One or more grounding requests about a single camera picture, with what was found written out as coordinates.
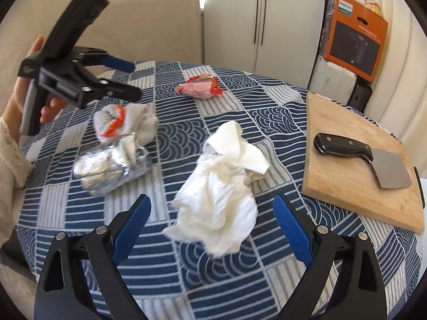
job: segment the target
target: blue patterned tablecloth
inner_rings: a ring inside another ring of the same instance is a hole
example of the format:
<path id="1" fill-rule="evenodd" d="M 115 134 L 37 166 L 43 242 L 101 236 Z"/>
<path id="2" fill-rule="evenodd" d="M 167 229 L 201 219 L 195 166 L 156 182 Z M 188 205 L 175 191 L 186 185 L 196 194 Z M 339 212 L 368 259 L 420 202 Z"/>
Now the blue patterned tablecloth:
<path id="1" fill-rule="evenodd" d="M 222 96 L 198 100 L 178 95 L 175 87 L 191 76 L 210 73 L 227 89 Z M 145 193 L 152 213 L 128 260 L 119 271 L 151 320 L 268 320 L 275 318 L 303 272 L 272 212 L 274 196 L 285 193 L 316 224 L 335 233 L 372 238 L 383 273 L 387 311 L 394 315 L 413 292 L 421 264 L 419 235 L 301 194 L 306 145 L 307 91 L 282 81 L 215 66 L 178 62 L 137 62 L 132 74 L 104 75 L 142 90 L 139 103 L 154 102 L 159 118 L 155 141 L 147 145 L 153 167 L 144 176 L 110 194 L 91 197 L 71 169 L 79 154 L 98 144 L 94 112 L 122 100 L 104 98 L 85 110 L 68 106 L 23 147 L 35 169 L 28 177 L 17 225 L 23 251 L 39 275 L 58 231 L 76 235 L 108 224 Z M 224 122 L 235 120 L 243 137 L 262 150 L 271 168 L 252 184 L 258 218 L 241 251 L 211 258 L 197 243 L 177 243 L 162 235 L 177 216 L 169 204 L 189 177 L 207 137 Z M 83 262 L 95 305 L 108 310 L 88 262 Z M 334 265 L 318 303 L 327 303 L 337 278 Z"/>

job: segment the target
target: wooden cutting board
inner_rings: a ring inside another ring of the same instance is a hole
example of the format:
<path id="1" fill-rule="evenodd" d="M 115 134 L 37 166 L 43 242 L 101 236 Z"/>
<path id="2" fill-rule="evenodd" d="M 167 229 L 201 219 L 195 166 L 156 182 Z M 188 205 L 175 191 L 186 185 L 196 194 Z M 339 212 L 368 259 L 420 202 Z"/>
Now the wooden cutting board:
<path id="1" fill-rule="evenodd" d="M 313 145 L 319 132 L 342 135 L 399 154 L 412 185 L 382 189 L 368 162 L 320 154 Z M 424 232 L 418 181 L 403 144 L 363 117 L 313 93 L 307 95 L 307 151 L 302 193 L 393 226 Z"/>

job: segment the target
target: handle rivet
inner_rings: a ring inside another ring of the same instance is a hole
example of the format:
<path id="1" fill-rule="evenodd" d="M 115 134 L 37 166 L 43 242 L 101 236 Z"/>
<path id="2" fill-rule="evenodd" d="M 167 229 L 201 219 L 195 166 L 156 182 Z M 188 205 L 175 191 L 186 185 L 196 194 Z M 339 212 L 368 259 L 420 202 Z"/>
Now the handle rivet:
<path id="1" fill-rule="evenodd" d="M 103 233 L 106 233 L 106 232 L 107 232 L 107 227 L 106 227 L 106 226 L 104 226 L 104 225 L 102 225 L 102 226 L 98 226 L 98 227 L 97 227 L 97 229 L 95 230 L 95 232 L 96 232 L 98 235 L 102 235 Z"/>
<path id="2" fill-rule="evenodd" d="M 326 226 L 320 225 L 317 227 L 319 233 L 326 235 L 329 232 L 329 229 Z"/>
<path id="3" fill-rule="evenodd" d="M 368 239 L 368 235 L 364 232 L 359 232 L 358 236 L 363 241 L 366 241 Z"/>
<path id="4" fill-rule="evenodd" d="M 65 232 L 59 232 L 59 233 L 57 233 L 56 236 L 55 236 L 55 238 L 56 238 L 57 241 L 60 241 L 61 239 L 64 239 L 65 238 Z"/>

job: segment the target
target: knife handle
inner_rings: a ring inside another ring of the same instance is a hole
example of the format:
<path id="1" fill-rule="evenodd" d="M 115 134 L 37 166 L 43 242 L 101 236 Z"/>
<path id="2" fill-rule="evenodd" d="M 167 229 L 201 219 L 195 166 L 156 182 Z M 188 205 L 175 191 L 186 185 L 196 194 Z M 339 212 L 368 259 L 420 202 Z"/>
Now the knife handle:
<path id="1" fill-rule="evenodd" d="M 314 137 L 314 146 L 322 154 L 335 154 L 345 157 L 364 157 L 370 162 L 374 159 L 369 145 L 355 139 L 318 133 Z"/>

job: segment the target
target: aluminum foil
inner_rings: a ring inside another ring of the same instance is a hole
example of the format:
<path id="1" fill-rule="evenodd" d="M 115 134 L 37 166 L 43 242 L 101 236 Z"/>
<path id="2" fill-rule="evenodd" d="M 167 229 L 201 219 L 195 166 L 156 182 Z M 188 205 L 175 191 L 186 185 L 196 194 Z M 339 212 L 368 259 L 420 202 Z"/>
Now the aluminum foil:
<path id="1" fill-rule="evenodd" d="M 105 195 L 143 175 L 151 166 L 148 150 L 140 146 L 135 133 L 102 143 L 81 155 L 73 167 L 82 188 L 92 196 Z"/>

